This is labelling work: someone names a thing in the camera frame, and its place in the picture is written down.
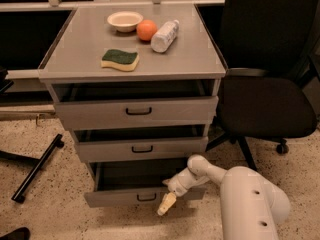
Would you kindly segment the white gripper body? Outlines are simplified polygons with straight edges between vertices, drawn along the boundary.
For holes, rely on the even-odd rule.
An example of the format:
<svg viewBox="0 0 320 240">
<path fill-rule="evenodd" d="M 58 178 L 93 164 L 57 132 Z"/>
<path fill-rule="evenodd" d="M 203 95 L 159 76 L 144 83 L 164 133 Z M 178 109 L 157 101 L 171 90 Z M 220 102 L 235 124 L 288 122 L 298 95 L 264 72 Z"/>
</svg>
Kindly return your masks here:
<svg viewBox="0 0 320 240">
<path fill-rule="evenodd" d="M 173 176 L 168 181 L 167 186 L 171 193 L 174 193 L 177 197 L 182 197 L 191 188 L 203 185 L 208 181 L 209 178 L 206 176 L 197 176 L 190 170 L 183 170 Z"/>
</svg>

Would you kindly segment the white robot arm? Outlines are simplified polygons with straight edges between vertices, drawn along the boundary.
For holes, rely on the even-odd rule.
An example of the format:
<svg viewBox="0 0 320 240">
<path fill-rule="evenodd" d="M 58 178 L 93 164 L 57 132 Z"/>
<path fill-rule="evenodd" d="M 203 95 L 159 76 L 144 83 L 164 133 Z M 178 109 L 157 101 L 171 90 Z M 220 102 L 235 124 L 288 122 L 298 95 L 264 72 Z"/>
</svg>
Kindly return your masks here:
<svg viewBox="0 0 320 240">
<path fill-rule="evenodd" d="M 276 225 L 290 213 L 287 194 L 248 167 L 225 170 L 197 154 L 185 169 L 164 181 L 169 192 L 157 213 L 164 215 L 177 198 L 208 181 L 220 187 L 223 240 L 279 240 Z"/>
</svg>

